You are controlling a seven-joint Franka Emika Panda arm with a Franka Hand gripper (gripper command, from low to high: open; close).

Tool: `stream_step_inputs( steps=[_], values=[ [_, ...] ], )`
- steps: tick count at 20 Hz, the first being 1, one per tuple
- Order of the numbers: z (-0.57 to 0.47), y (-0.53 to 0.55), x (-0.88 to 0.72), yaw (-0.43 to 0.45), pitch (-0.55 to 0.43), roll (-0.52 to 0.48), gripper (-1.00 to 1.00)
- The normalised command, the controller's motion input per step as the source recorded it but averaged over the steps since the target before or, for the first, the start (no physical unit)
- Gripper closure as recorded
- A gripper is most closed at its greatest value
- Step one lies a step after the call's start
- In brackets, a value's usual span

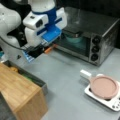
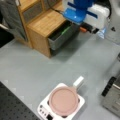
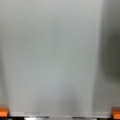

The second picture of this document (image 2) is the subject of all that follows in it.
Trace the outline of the blue and white gripper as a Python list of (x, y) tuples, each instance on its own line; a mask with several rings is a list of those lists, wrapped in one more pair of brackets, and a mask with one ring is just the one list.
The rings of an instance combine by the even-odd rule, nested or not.
[(94, 0), (63, 0), (63, 8), (63, 17), (75, 24), (87, 23), (97, 29), (107, 24), (109, 9)]

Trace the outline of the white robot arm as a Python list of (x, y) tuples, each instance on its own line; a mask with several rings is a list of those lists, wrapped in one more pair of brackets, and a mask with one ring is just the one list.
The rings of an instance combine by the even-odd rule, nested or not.
[(85, 22), (98, 29), (106, 27), (105, 37), (120, 37), (120, 0), (108, 0), (110, 7), (97, 0), (62, 0), (63, 16), (80, 25)]

